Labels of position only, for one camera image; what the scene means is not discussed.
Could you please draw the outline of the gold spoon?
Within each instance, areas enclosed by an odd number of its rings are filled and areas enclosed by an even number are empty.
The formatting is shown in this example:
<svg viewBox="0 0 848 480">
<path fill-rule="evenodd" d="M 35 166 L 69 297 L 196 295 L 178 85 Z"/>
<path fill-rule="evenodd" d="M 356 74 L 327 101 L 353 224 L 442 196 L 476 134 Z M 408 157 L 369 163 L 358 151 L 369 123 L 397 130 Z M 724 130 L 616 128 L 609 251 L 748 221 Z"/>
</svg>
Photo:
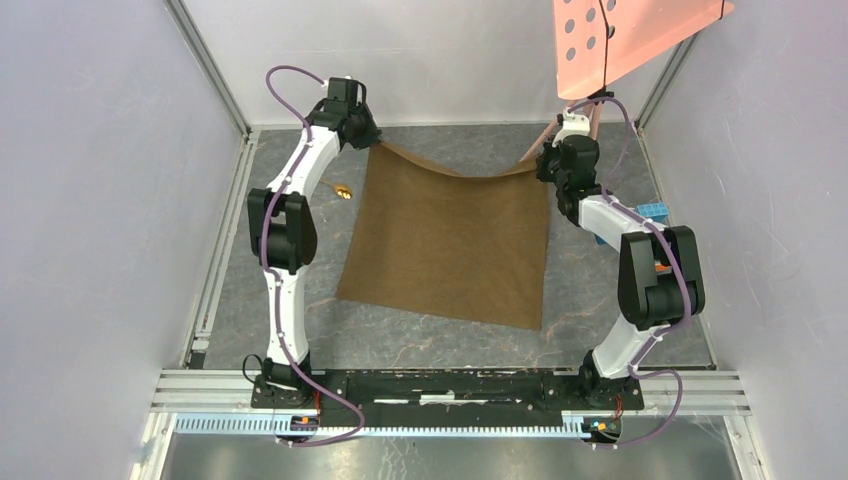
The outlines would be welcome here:
<svg viewBox="0 0 848 480">
<path fill-rule="evenodd" d="M 345 184 L 334 183 L 324 179 L 321 179 L 321 183 L 331 188 L 337 196 L 344 200 L 351 200 L 354 196 L 353 190 Z"/>
</svg>

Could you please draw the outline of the brown cloth napkin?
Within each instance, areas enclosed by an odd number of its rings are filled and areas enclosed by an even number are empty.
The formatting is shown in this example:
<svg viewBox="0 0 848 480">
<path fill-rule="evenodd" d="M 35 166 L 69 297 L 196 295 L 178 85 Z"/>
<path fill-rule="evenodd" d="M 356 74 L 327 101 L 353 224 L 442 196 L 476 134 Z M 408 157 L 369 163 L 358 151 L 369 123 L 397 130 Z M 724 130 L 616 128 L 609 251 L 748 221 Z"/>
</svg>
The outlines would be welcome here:
<svg viewBox="0 0 848 480">
<path fill-rule="evenodd" d="M 547 185 L 529 161 L 465 176 L 388 142 L 369 151 L 338 298 L 538 330 Z"/>
</svg>

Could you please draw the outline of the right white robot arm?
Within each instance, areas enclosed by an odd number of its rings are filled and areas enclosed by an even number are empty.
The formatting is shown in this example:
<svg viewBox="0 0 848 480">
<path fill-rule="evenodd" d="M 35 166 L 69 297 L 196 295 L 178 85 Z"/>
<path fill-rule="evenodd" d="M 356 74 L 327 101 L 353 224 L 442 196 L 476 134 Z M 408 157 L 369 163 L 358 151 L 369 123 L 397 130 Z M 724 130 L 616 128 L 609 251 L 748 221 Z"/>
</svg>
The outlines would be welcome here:
<svg viewBox="0 0 848 480">
<path fill-rule="evenodd" d="M 666 226 L 625 206 L 598 183 L 599 158 L 596 140 L 572 134 L 545 142 L 536 161 L 537 179 L 555 187 L 559 212 L 618 254 L 620 315 L 578 374 L 578 396 L 591 408 L 633 390 L 647 354 L 705 306 L 693 230 Z"/>
</svg>

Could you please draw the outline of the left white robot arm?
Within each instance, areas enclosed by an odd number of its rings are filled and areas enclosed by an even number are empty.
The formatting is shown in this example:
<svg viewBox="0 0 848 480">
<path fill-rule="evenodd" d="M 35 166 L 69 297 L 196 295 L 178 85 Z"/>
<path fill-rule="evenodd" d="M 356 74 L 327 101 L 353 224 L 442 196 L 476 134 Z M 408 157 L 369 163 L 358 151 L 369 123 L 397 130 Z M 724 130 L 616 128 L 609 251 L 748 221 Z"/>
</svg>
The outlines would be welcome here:
<svg viewBox="0 0 848 480">
<path fill-rule="evenodd" d="M 295 151 L 264 188 L 247 195 L 249 239 L 267 283 L 270 340 L 257 380 L 274 388 L 290 407 L 314 394 L 305 332 L 305 284 L 318 246 L 310 198 L 345 146 L 361 150 L 377 143 L 380 130 L 367 105 L 366 86 L 351 77 L 331 77 L 326 96 L 303 117 Z"/>
</svg>

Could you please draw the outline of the colourful toy block structure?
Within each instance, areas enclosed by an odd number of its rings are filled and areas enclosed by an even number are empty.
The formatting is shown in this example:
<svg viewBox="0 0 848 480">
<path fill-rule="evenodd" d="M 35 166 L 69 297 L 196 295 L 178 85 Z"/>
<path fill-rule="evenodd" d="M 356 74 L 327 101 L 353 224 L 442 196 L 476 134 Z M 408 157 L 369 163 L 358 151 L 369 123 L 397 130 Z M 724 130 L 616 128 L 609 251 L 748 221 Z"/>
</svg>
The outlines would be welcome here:
<svg viewBox="0 0 848 480">
<path fill-rule="evenodd" d="M 641 231 L 650 233 L 645 223 L 658 224 L 658 229 L 664 229 L 664 222 L 669 216 L 665 203 L 649 203 L 629 208 L 630 214 L 623 212 L 623 206 L 616 208 L 601 202 L 596 213 L 590 215 L 590 225 L 587 229 L 593 233 L 601 244 L 609 244 L 619 251 L 623 234 Z"/>
</svg>

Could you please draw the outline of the pink music stand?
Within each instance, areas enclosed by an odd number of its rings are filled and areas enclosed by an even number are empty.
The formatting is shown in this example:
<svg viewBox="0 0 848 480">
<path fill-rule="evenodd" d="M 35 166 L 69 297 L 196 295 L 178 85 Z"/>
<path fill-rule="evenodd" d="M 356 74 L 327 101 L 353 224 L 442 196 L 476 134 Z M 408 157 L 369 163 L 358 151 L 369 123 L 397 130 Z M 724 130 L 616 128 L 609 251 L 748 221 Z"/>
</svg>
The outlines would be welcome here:
<svg viewBox="0 0 848 480">
<path fill-rule="evenodd" d="M 564 111 L 591 120 L 598 137 L 610 85 L 722 19 L 730 1 L 554 1 L 556 93 Z M 557 116 L 520 159 L 526 162 L 560 129 Z"/>
</svg>

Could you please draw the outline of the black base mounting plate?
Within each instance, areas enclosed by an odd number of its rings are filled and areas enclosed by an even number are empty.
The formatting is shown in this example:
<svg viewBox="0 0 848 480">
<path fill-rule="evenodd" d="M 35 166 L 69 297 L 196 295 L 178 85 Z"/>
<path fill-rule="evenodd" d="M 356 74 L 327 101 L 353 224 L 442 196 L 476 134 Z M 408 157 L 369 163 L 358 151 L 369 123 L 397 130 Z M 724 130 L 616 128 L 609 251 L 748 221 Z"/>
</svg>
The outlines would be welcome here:
<svg viewBox="0 0 848 480">
<path fill-rule="evenodd" d="M 588 380 L 572 369 L 328 369 L 298 388 L 257 378 L 258 409 L 314 408 L 322 427 L 553 427 L 564 411 L 639 411 L 645 402 L 631 378 Z"/>
</svg>

